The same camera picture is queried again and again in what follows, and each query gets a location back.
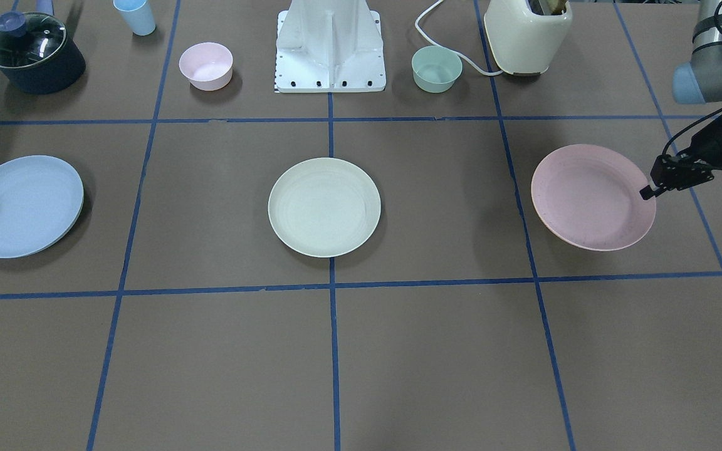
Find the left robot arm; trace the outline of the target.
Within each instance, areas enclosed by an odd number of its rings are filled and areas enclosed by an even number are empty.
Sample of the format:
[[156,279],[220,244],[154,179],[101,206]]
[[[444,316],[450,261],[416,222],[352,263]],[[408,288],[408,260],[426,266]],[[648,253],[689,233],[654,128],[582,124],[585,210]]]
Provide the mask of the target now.
[[[691,59],[674,70],[671,88],[680,105],[722,101],[722,1],[702,1],[691,37]],[[665,145],[654,160],[651,184],[640,191],[645,200],[664,192],[710,182],[722,171],[722,108],[697,120],[700,129],[684,150]]]

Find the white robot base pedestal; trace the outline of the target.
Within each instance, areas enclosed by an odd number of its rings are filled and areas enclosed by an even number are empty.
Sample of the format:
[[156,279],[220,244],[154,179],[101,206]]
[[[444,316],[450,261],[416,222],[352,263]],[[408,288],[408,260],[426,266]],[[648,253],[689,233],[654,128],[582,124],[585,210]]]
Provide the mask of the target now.
[[276,24],[275,92],[386,88],[381,17],[366,1],[293,1]]

